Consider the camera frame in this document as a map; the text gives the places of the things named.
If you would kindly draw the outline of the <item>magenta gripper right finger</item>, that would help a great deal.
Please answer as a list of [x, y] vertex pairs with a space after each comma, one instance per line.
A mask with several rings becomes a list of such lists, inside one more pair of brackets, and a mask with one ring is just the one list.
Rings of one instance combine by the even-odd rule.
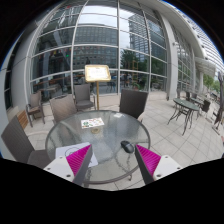
[[145, 184], [152, 183], [182, 169], [169, 155], [159, 156], [140, 145], [135, 146], [135, 157]]

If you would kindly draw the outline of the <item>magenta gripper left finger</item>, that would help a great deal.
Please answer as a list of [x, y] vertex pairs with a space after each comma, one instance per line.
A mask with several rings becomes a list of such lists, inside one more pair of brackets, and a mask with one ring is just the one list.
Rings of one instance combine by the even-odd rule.
[[92, 155], [92, 146], [87, 145], [68, 156], [59, 156], [48, 164], [44, 170], [81, 186]]

